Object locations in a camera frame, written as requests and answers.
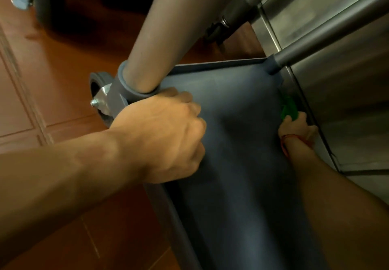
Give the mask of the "person's right hand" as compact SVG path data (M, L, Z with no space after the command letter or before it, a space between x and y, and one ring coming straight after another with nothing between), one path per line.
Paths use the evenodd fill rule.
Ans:
M307 114L302 111L298 112L295 120L287 115L278 129L278 136L281 143L286 143L288 139L298 139L313 149L315 138L318 134L318 127L316 125L309 125L307 118Z

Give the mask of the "person's left hand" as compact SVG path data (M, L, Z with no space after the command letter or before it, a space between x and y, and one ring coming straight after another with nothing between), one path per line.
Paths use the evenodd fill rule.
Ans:
M158 94L125 107L107 133L115 139L115 167L128 173L131 182L160 184L189 176L164 176L158 139L162 107Z

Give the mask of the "green scouring pad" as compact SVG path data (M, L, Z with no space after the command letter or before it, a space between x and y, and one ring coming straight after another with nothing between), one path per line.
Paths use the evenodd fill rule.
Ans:
M282 93L280 94L280 98L282 106L281 120L285 120L286 116L290 116L292 121L297 120L299 116L299 110L293 98Z

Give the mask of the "grey plastic cart shelf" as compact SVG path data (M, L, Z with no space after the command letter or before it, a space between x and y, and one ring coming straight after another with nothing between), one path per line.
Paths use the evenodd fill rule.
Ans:
M181 270L330 270L278 137L281 73L264 58L177 65L207 123L191 177L145 185Z

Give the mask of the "person's left forearm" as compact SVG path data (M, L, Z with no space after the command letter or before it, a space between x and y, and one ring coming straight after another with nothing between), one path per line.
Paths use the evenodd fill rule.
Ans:
M0 155L0 265L139 182L138 136L117 130Z

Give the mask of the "person's right forearm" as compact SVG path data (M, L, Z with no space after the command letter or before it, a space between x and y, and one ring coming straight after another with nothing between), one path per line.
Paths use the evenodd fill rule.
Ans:
M389 270L389 206L286 137L304 208L331 270Z

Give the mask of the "stainless steel cabinet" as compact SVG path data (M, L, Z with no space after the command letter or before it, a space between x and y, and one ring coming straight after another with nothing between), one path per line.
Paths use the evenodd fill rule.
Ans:
M270 56L358 0L263 0L252 22ZM379 19L284 68L323 143L320 157L389 204L389 4Z

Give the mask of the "black caster wheel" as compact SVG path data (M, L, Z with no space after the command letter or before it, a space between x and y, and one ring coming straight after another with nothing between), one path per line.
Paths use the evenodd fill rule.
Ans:
M219 22L213 23L206 30L203 37L204 43L216 43L217 45L220 45L230 36L231 32L232 27L225 21L225 19L222 19Z

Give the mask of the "grey caster wheel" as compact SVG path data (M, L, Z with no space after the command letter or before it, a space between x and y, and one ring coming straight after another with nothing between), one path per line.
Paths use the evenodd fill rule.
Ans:
M130 104L123 74L118 72L113 77L108 72L92 72L89 86L92 95L90 105L97 110L104 125L110 128L117 115Z

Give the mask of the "thick grey cart post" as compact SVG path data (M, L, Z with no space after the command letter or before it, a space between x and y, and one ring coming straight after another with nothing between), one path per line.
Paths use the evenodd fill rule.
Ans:
M125 99L143 99L203 35L230 0L154 0L118 78Z

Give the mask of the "thin grey cart post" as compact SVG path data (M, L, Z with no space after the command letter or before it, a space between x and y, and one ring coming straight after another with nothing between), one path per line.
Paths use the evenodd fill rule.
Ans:
M358 0L288 47L269 56L262 63L262 68L269 75L275 75L282 68L302 61L387 13L389 0Z

